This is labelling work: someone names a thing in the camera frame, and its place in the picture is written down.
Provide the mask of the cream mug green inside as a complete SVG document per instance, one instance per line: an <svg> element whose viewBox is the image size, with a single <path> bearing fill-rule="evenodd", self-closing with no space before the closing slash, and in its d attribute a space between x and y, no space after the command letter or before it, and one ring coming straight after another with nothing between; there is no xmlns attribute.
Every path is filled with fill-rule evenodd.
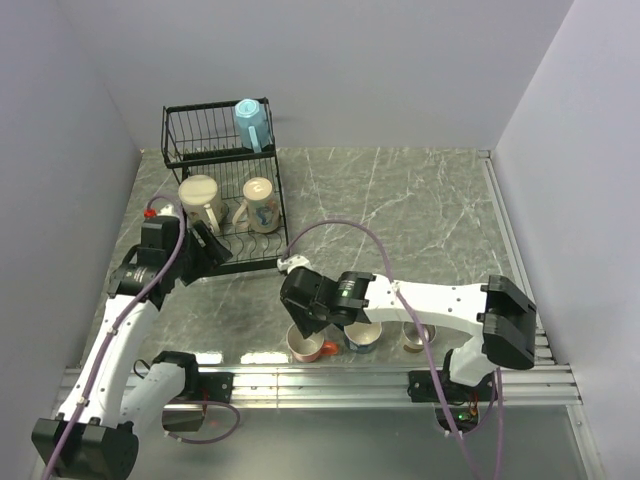
<svg viewBox="0 0 640 480"><path fill-rule="evenodd" d="M179 185L178 195L184 211L193 222L202 220L209 224L214 234L221 233L228 206L214 178L201 174L189 176Z"/></svg>

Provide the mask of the beige dragon print mug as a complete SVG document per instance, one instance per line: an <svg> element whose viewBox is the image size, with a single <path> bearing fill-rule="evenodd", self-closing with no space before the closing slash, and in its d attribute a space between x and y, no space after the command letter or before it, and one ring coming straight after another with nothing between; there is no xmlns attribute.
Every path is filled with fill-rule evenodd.
<svg viewBox="0 0 640 480"><path fill-rule="evenodd" d="M265 177L249 179L242 189L243 199L232 217L232 225L241 223L257 233L268 234L279 228L280 209L274 186Z"/></svg>

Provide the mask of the light blue faceted mug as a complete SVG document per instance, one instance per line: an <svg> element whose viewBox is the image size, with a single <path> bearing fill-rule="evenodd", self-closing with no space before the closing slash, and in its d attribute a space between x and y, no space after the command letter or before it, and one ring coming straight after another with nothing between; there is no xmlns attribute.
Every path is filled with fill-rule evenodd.
<svg viewBox="0 0 640 480"><path fill-rule="evenodd" d="M273 144L272 129L263 104L246 98L234 106L233 114L236 131L244 148L260 153Z"/></svg>

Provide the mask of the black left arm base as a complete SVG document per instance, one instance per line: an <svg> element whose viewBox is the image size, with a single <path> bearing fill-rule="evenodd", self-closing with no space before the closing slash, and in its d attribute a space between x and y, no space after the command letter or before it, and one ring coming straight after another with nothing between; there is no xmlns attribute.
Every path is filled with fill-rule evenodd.
<svg viewBox="0 0 640 480"><path fill-rule="evenodd" d="M229 404L232 388L232 374L202 374L193 391L175 397L164 407L163 428L177 434L195 434L198 438L222 434L234 424L235 414L226 407L202 404L202 401Z"/></svg>

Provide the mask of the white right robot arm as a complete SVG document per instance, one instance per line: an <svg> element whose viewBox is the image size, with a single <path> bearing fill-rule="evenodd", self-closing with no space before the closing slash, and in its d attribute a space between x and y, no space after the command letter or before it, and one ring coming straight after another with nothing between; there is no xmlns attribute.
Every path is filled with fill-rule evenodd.
<svg viewBox="0 0 640 480"><path fill-rule="evenodd" d="M303 337L331 324L385 322L419 322L467 334L440 375L442 391L452 399L466 397L498 367L529 370L535 364L537 308L504 276L449 286L356 271L332 280L297 266L285 276L280 300Z"/></svg>

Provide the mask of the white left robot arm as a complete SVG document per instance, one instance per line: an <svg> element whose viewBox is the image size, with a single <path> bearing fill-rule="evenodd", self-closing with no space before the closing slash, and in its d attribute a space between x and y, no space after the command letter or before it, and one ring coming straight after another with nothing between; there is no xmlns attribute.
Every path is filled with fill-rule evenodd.
<svg viewBox="0 0 640 480"><path fill-rule="evenodd" d="M230 257L203 221L146 211L139 243L111 274L99 333L79 377L55 416L33 428L44 478L126 479L142 434L167 404L209 401L192 353L163 351L132 391L126 385L176 283L210 277Z"/></svg>

